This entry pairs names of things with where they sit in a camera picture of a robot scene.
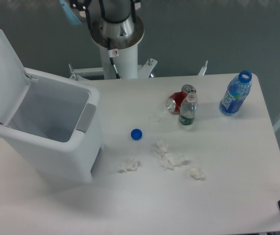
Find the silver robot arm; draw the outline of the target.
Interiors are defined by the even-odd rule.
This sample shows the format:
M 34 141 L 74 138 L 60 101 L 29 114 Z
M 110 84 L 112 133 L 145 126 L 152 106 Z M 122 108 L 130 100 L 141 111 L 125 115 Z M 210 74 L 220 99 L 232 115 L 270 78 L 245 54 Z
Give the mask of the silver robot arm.
M 126 49 L 144 36 L 144 25 L 137 10 L 139 0 L 61 0 L 61 7 L 72 25 L 86 24 L 95 43 L 107 49 Z

